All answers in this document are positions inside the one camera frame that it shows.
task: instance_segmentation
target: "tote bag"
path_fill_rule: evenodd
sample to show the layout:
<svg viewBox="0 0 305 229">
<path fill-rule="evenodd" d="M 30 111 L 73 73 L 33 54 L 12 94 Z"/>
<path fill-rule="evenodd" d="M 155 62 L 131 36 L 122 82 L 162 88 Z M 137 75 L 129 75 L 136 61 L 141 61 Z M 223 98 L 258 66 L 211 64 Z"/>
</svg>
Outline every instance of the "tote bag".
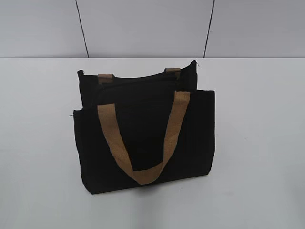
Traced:
<svg viewBox="0 0 305 229">
<path fill-rule="evenodd" d="M 81 177 L 92 194 L 207 175 L 214 151 L 214 91 L 176 81 L 100 90 L 74 111 Z"/>
</svg>

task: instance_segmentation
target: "white table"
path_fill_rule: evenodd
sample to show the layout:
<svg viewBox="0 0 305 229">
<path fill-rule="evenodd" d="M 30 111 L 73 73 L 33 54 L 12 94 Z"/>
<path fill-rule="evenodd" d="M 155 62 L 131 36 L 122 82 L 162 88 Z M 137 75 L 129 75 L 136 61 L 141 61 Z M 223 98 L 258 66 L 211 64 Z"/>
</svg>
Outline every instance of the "white table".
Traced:
<svg viewBox="0 0 305 229">
<path fill-rule="evenodd" d="M 192 59 L 0 59 L 1 229 L 305 228 L 305 59 L 197 59 L 216 91 L 208 176 L 91 195 L 77 70 L 139 77 Z"/>
</svg>

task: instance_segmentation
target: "bag strap loop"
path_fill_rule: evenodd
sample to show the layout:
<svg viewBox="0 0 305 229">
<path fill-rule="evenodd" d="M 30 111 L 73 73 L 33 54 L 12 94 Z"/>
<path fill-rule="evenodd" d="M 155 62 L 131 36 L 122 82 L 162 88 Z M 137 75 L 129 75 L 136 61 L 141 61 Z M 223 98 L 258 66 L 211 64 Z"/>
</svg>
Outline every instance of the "bag strap loop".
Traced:
<svg viewBox="0 0 305 229">
<path fill-rule="evenodd" d="M 125 148 L 115 112 L 115 104 L 99 105 L 98 116 L 111 154 L 118 166 L 140 185 L 154 182 L 173 155 L 179 137 L 184 115 L 190 101 L 190 92 L 175 92 L 163 146 L 163 161 L 147 170 L 133 171 Z"/>
</svg>

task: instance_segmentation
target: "white wall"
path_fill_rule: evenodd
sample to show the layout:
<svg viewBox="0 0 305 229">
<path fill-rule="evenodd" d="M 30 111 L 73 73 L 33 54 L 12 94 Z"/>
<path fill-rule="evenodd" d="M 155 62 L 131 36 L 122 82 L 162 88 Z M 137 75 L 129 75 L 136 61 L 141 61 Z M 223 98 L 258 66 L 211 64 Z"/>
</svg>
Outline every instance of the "white wall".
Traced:
<svg viewBox="0 0 305 229">
<path fill-rule="evenodd" d="M 213 0 L 78 0 L 90 57 L 203 57 Z M 304 57 L 304 0 L 215 0 L 206 57 Z M 75 0 L 2 0 L 0 57 L 86 57 Z"/>
<path fill-rule="evenodd" d="M 78 0 L 90 57 L 203 57 L 213 0 Z"/>
<path fill-rule="evenodd" d="M 86 57 L 74 0 L 2 0 L 0 57 Z"/>
<path fill-rule="evenodd" d="M 216 0 L 206 57 L 304 57 L 304 0 Z"/>
</svg>

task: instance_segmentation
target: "bag handle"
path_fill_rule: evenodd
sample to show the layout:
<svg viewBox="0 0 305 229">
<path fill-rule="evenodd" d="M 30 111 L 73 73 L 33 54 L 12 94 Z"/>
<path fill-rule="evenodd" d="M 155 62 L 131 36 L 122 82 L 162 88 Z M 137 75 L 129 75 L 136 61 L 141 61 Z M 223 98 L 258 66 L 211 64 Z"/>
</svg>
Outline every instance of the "bag handle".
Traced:
<svg viewBox="0 0 305 229">
<path fill-rule="evenodd" d="M 98 74 L 97 79 L 99 84 L 102 83 L 112 83 L 114 75 L 113 74 Z"/>
<path fill-rule="evenodd" d="M 163 161 L 147 170 L 133 171 L 125 148 L 115 112 L 115 104 L 99 105 L 98 116 L 111 154 L 118 166 L 140 185 L 154 182 L 173 155 L 179 137 L 184 115 L 190 101 L 190 92 L 175 92 L 163 146 Z"/>
</svg>

